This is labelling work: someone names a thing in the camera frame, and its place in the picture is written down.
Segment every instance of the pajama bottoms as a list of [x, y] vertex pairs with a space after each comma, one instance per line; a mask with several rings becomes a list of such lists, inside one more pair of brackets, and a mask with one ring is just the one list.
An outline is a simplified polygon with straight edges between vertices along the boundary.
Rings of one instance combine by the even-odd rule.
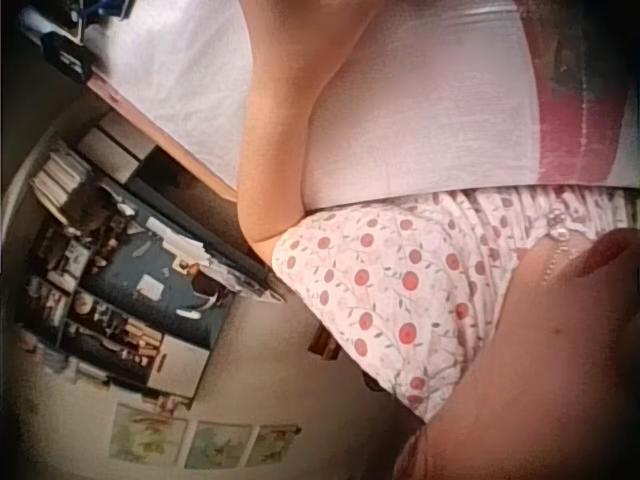
[[273, 254], [342, 348], [428, 421], [491, 339], [511, 276], [544, 237], [635, 225], [620, 189], [514, 187], [316, 213]]

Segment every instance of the wooden desk edge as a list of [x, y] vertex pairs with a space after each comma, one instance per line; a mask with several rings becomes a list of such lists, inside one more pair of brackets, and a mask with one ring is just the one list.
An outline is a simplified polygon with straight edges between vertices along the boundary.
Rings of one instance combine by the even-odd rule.
[[191, 174], [213, 190], [217, 195], [232, 202], [238, 201], [238, 192], [227, 185], [221, 178], [202, 164], [191, 152], [180, 145], [173, 137], [153, 123], [149, 117], [138, 110], [131, 102], [124, 98], [99, 73], [94, 72], [87, 86], [100, 96], [120, 115], [144, 132], [160, 148], [171, 155]]

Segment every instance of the skin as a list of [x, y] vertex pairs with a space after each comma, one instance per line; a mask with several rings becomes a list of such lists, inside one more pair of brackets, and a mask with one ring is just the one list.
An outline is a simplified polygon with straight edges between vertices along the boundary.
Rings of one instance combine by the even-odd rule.
[[254, 66], [238, 215], [247, 241], [270, 265], [280, 236], [305, 216], [300, 185], [313, 108], [382, 2], [244, 0], [241, 4]]
[[[301, 180], [316, 101], [381, 3], [242, 1], [254, 71], [238, 211], [267, 264], [305, 216]], [[527, 282], [526, 294], [512, 295], [494, 339], [420, 432], [402, 478], [611, 478], [638, 420], [638, 265], [637, 232], [617, 231], [550, 284]]]

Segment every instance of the wall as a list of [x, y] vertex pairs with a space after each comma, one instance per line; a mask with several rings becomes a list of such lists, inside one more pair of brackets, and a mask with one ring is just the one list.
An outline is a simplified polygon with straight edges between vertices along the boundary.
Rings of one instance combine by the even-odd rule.
[[106, 452], [117, 398], [81, 383], [70, 385], [31, 361], [12, 361], [27, 455], [96, 479], [346, 480], [368, 462], [396, 408], [388, 395], [366, 389], [359, 369], [344, 354], [337, 362], [323, 362], [306, 351], [316, 326], [297, 298], [286, 305], [240, 300], [192, 411], [177, 415], [227, 423], [297, 423], [303, 432], [282, 465], [188, 471], [181, 468], [185, 448], [176, 468], [110, 460]]
[[[15, 41], [9, 57], [3, 56], [3, 191], [40, 135], [80, 94], [78, 86], [42, 62], [36, 47], [21, 38]], [[13, 243], [23, 250], [20, 241]], [[14, 271], [8, 260], [16, 258], [7, 246], [5, 276]], [[297, 298], [288, 300], [285, 305], [237, 303], [192, 411], [177, 414], [226, 423], [297, 423], [303, 432], [282, 465], [184, 470], [194, 423], [175, 468], [110, 460], [107, 445], [118, 398], [82, 383], [68, 384], [14, 353], [3, 358], [11, 368], [3, 368], [2, 377], [4, 387], [9, 374], [11, 388], [3, 392], [10, 392], [23, 434], [26, 458], [17, 478], [347, 480], [351, 472], [361, 471], [372, 452], [378, 454], [397, 404], [386, 394], [369, 392], [360, 370], [344, 354], [337, 362], [323, 362], [308, 353], [317, 320]], [[5, 346], [10, 338], [3, 337]]]
[[44, 61], [40, 48], [17, 32], [2, 52], [2, 192], [51, 122], [82, 87]]

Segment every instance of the framed picture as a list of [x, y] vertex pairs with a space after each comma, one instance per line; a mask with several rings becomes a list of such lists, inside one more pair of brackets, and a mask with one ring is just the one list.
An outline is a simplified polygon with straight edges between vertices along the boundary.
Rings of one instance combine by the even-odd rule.
[[118, 404], [109, 457], [143, 465], [174, 465], [186, 427], [184, 419], [154, 415]]
[[251, 425], [199, 422], [185, 468], [217, 470], [237, 467], [252, 431]]
[[297, 425], [262, 425], [249, 454], [247, 467], [281, 463], [301, 431]]

